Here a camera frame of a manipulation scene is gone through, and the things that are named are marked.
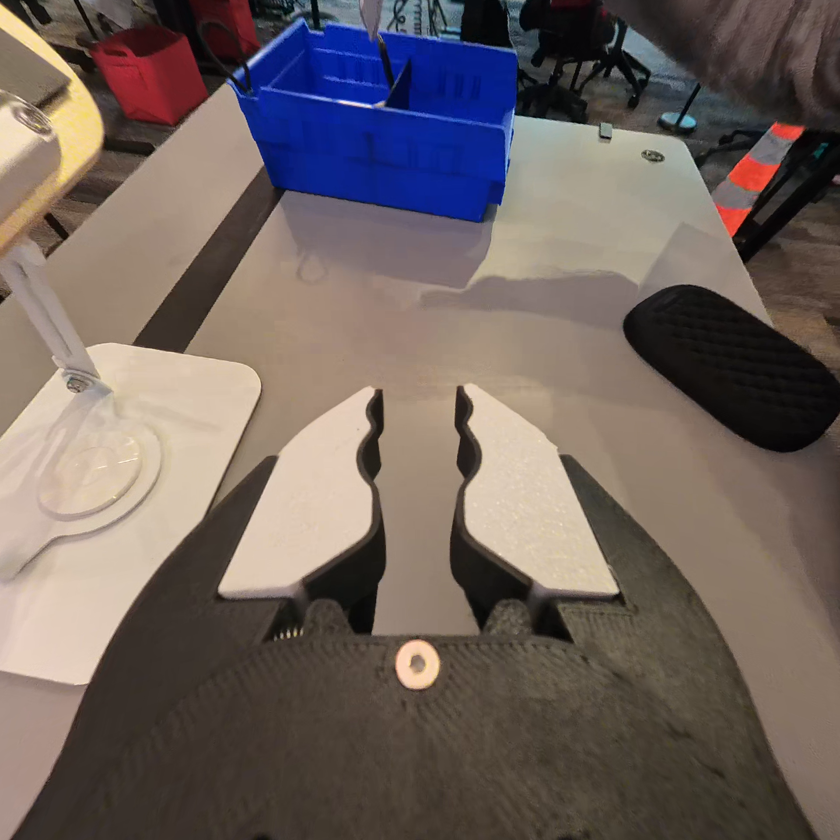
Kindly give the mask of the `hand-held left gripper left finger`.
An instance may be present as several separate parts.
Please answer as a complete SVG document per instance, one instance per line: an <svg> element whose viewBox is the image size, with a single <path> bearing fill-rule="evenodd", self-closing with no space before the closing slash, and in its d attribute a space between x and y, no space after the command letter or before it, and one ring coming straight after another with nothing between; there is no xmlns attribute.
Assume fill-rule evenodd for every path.
<svg viewBox="0 0 840 840"><path fill-rule="evenodd" d="M217 593L229 601L282 599L304 612L321 599L370 634L385 572L379 491L383 391L361 388L312 420L270 472Z"/></svg>

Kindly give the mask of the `red crate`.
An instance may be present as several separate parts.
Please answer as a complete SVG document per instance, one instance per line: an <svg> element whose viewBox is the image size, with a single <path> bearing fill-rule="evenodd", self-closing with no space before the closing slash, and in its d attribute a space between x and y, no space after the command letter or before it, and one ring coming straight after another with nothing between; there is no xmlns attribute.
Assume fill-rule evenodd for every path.
<svg viewBox="0 0 840 840"><path fill-rule="evenodd" d="M188 38L168 28L123 30L90 54L128 119L174 127L208 98Z"/></svg>
<svg viewBox="0 0 840 840"><path fill-rule="evenodd" d="M204 30L204 38L219 59L250 57L259 50L256 26L249 1L190 1L196 25L215 22Z"/></svg>

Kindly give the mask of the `black quilted pad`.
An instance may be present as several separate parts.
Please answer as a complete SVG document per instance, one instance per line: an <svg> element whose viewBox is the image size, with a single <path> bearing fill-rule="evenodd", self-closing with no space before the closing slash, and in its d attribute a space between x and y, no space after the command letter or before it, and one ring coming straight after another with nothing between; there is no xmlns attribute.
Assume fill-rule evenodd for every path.
<svg viewBox="0 0 840 840"><path fill-rule="evenodd" d="M824 363L713 290L658 290L629 311L623 332L643 361L752 445L795 452L838 419L839 384Z"/></svg>

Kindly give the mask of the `person's right forearm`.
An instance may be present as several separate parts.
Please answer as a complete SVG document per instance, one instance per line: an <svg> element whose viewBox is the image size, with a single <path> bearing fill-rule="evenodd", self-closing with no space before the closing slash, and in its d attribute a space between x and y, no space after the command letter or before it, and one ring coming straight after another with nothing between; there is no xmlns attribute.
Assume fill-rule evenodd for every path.
<svg viewBox="0 0 840 840"><path fill-rule="evenodd" d="M607 1L703 86L767 116L839 131L838 1Z"/></svg>

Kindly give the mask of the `orange traffic cone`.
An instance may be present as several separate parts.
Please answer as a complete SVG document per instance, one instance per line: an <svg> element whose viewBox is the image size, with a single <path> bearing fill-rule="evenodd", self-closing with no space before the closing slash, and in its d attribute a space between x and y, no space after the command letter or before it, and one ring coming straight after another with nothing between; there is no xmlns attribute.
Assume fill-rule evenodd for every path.
<svg viewBox="0 0 840 840"><path fill-rule="evenodd" d="M731 238L804 132L803 126L774 122L712 191L711 200Z"/></svg>

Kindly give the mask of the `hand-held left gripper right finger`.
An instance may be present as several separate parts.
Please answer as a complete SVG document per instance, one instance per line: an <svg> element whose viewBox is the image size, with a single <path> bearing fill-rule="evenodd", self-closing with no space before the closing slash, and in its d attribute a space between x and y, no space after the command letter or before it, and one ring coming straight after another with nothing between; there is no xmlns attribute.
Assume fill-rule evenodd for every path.
<svg viewBox="0 0 840 840"><path fill-rule="evenodd" d="M455 396L461 484L450 570L478 626L503 602L538 635L572 638L562 606L609 605L621 589L560 451L537 425L477 384Z"/></svg>

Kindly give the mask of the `blue storage bin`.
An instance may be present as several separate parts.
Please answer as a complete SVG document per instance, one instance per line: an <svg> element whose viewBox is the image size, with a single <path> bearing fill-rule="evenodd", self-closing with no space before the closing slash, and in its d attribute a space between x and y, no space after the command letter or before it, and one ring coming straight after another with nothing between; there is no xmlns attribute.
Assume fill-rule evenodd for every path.
<svg viewBox="0 0 840 840"><path fill-rule="evenodd" d="M297 21L237 68L233 89L274 187L480 223L511 159L513 49ZM337 99L386 100L383 110Z"/></svg>

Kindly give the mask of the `white adjustable stand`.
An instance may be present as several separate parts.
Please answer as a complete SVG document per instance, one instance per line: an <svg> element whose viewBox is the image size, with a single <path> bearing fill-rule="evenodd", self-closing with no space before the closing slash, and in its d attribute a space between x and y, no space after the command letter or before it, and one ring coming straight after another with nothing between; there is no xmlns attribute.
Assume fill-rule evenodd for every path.
<svg viewBox="0 0 840 840"><path fill-rule="evenodd" d="M45 265L32 243L2 258L57 373L2 435L1 670L84 686L207 512L261 383L231 361L85 348Z"/></svg>

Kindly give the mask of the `black round-base stand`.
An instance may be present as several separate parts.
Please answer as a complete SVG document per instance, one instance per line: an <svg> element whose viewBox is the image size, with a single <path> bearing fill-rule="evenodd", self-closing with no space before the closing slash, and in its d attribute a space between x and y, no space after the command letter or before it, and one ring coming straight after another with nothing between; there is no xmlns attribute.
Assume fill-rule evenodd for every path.
<svg viewBox="0 0 840 840"><path fill-rule="evenodd" d="M690 108L702 89L701 83L695 84L688 99L678 111L663 112L657 119L657 126L666 132L690 135L697 130L697 120L690 114Z"/></svg>

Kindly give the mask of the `black office chair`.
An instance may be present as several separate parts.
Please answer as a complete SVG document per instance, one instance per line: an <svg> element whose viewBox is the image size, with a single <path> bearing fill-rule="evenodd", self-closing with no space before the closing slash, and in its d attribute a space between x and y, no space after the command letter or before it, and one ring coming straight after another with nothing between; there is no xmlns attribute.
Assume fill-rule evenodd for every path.
<svg viewBox="0 0 840 840"><path fill-rule="evenodd" d="M553 62L549 78L538 82L520 72L522 89L517 114L545 119L559 112L573 123L587 123L584 88L596 77L609 78L617 70L631 88L629 109L637 108L651 71L624 48L627 24L609 13L601 1L527 1L519 24L538 35L531 57L535 68Z"/></svg>

